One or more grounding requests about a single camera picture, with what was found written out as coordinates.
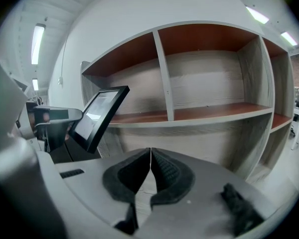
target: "white ceiling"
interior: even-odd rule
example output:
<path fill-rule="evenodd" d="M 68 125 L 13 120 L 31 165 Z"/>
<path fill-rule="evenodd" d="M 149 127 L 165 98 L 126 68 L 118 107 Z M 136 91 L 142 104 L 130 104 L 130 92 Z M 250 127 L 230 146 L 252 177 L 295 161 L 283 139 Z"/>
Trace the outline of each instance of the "white ceiling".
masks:
<path fill-rule="evenodd" d="M 18 22 L 18 65 L 27 81 L 38 78 L 39 88 L 47 89 L 56 56 L 70 26 L 93 0 L 23 0 Z M 31 65 L 31 45 L 34 26 L 46 25 L 41 42 L 39 63 Z"/>
<path fill-rule="evenodd" d="M 19 10 L 15 11 L 13 25 L 15 50 L 12 53 L 16 58 L 10 62 L 16 66 L 10 65 L 9 71 L 15 75 L 23 74 L 28 82 L 38 78 L 39 88 L 47 90 L 54 63 L 72 23 L 92 1 L 21 0 Z M 299 24 L 282 0 L 241 1 L 270 19 L 266 27 L 278 33 L 288 31 L 299 43 Z M 32 35 L 37 23 L 45 24 L 46 30 L 41 43 L 39 64 L 31 65 Z"/>
<path fill-rule="evenodd" d="M 278 33 L 287 31 L 299 44 L 299 23 L 283 0 L 241 0 L 269 18 L 266 27 Z"/>

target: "brown shelf surface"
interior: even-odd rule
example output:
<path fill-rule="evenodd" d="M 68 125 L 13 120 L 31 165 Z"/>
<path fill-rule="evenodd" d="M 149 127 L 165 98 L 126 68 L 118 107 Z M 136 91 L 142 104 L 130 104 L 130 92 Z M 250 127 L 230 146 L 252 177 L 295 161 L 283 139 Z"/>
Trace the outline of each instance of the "brown shelf surface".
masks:
<path fill-rule="evenodd" d="M 292 118 L 280 114 L 274 114 L 273 125 L 271 129 L 275 129 L 283 124 L 290 122 Z"/>
<path fill-rule="evenodd" d="M 287 53 L 284 49 L 280 48 L 278 45 L 274 44 L 270 40 L 264 38 L 264 43 L 268 50 L 268 54 L 270 58 Z"/>
<path fill-rule="evenodd" d="M 256 34 L 231 26 L 216 24 L 188 24 L 158 31 L 165 55 L 198 51 L 238 51 Z"/>
<path fill-rule="evenodd" d="M 207 124 L 220 121 L 231 121 L 270 113 L 271 108 L 250 103 L 236 103 L 209 107 L 179 109 L 174 112 L 174 121 L 167 120 L 167 112 L 150 112 L 141 114 L 115 115 L 111 126 L 118 124 L 156 123 L 153 126 L 186 125 L 190 120 L 199 120 L 197 124 Z"/>
<path fill-rule="evenodd" d="M 153 33 L 128 41 L 88 67 L 83 75 L 107 77 L 131 66 L 157 58 Z"/>

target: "fluorescent light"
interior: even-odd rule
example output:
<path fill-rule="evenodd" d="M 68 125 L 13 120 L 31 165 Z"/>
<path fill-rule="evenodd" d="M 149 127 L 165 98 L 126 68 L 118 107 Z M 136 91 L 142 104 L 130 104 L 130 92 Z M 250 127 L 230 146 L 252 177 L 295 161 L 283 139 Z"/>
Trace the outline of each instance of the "fluorescent light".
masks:
<path fill-rule="evenodd" d="M 284 32 L 281 36 L 286 39 L 292 46 L 297 45 L 296 41 L 288 34 L 288 32 Z"/>
<path fill-rule="evenodd" d="M 37 24 L 34 27 L 33 38 L 32 38 L 32 49 L 31 49 L 31 64 L 37 65 L 39 61 L 40 44 L 45 30 L 45 25 Z"/>
<path fill-rule="evenodd" d="M 38 91 L 39 90 L 38 79 L 32 79 L 32 84 L 33 84 L 34 91 Z"/>
<path fill-rule="evenodd" d="M 246 6 L 247 10 L 251 13 L 251 15 L 255 18 L 255 20 L 258 20 L 262 24 L 266 24 L 268 22 L 268 18 L 266 16 L 263 16 L 260 12 L 257 12 L 254 9 L 249 8 Z"/>

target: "shelving unit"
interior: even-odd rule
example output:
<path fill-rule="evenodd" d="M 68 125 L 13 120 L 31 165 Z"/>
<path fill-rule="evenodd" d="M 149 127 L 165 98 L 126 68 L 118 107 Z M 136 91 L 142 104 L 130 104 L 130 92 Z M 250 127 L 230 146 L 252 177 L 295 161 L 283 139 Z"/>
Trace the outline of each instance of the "shelving unit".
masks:
<path fill-rule="evenodd" d="M 294 114 L 294 78 L 290 57 L 285 50 L 271 41 L 264 39 L 264 43 L 271 60 L 275 81 L 275 113 L 265 151 L 259 160 L 257 169 L 253 171 L 248 180 L 264 178 L 273 169 L 290 133 Z"/>
<path fill-rule="evenodd" d="M 280 114 L 274 114 L 273 125 L 271 127 L 271 133 L 289 124 L 293 119 Z"/>
<path fill-rule="evenodd" d="M 286 140 L 290 134 L 290 126 L 291 122 L 288 122 L 279 129 L 271 132 L 264 153 L 247 180 L 249 183 L 255 183 L 270 174 L 284 149 Z"/>
<path fill-rule="evenodd" d="M 272 113 L 272 108 L 250 103 L 235 103 L 209 107 L 197 107 L 175 110 L 174 121 L 167 120 L 166 112 L 116 115 L 110 127 L 173 127 L 204 125 L 217 122 L 242 120 Z"/>
<path fill-rule="evenodd" d="M 292 117 L 291 96 L 275 96 L 286 81 L 293 88 L 286 57 L 262 37 L 226 25 L 180 24 L 128 40 L 82 70 L 85 103 L 100 88 L 131 89 L 98 147 L 100 154 L 164 148 L 218 163 L 247 179 L 264 167 L 259 160 L 274 163 L 269 156 L 277 154 L 266 151 L 263 157 L 267 141 L 273 135 L 276 145 L 283 141 L 277 132 Z M 276 76 L 278 70 L 286 80 Z"/>

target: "black rubber piece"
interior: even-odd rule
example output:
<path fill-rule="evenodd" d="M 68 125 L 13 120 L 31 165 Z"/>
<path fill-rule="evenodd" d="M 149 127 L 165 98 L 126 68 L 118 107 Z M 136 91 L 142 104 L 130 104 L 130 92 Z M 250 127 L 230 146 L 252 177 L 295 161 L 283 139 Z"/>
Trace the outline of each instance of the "black rubber piece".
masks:
<path fill-rule="evenodd" d="M 150 205 L 173 204 L 182 199 L 195 182 L 193 171 L 184 163 L 152 148 L 151 170 L 156 179 L 157 194 Z M 115 227 L 129 235 L 138 229 L 135 194 L 150 170 L 150 148 L 111 166 L 103 174 L 103 185 L 114 200 L 130 203 L 126 219 Z"/>
<path fill-rule="evenodd" d="M 60 175 L 61 175 L 62 179 L 64 179 L 64 178 L 72 177 L 75 175 L 79 175 L 81 173 L 84 173 L 84 171 L 81 169 L 75 169 L 75 170 L 71 170 L 71 171 L 62 172 L 62 173 L 60 173 Z"/>
<path fill-rule="evenodd" d="M 103 174 L 103 185 L 114 200 L 135 204 L 135 194 L 150 170 L 150 148 L 111 166 Z"/>
<path fill-rule="evenodd" d="M 195 174 L 187 165 L 156 148 L 151 153 L 151 170 L 157 187 L 157 194 L 150 199 L 151 207 L 177 203 L 194 185 Z"/>
<path fill-rule="evenodd" d="M 232 214 L 232 230 L 236 237 L 248 232 L 264 221 L 253 205 L 245 200 L 230 183 L 224 186 L 224 191 L 220 194 Z"/>

